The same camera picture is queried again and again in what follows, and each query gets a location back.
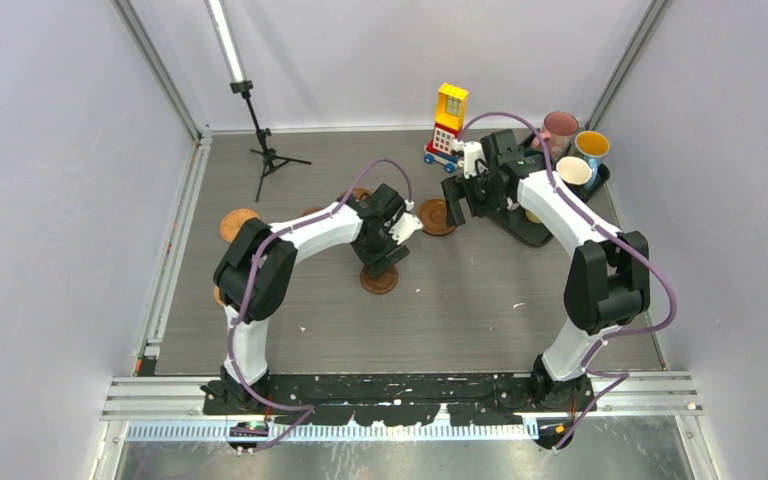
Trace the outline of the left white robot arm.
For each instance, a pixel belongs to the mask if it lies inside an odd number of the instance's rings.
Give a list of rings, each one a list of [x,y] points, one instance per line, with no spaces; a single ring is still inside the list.
[[[220,377],[240,412],[258,412],[267,398],[268,322],[283,303],[294,268],[330,248],[348,245],[362,263],[362,284],[374,294],[397,283],[396,264],[422,230],[413,204],[386,184],[369,195],[345,194],[327,208],[292,221],[245,220],[219,262],[215,292],[228,324]]]

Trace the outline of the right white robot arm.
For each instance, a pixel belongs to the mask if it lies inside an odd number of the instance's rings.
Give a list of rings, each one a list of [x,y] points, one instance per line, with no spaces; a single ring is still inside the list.
[[[591,349],[649,307],[646,238],[604,221],[566,185],[562,170],[586,172],[586,163],[552,163],[518,144],[512,130],[478,142],[455,139],[451,150],[462,171],[441,183],[448,226],[464,224],[467,206],[471,216],[489,217],[529,244],[554,238],[569,254],[567,318],[535,359],[527,391],[544,410],[583,404]]]

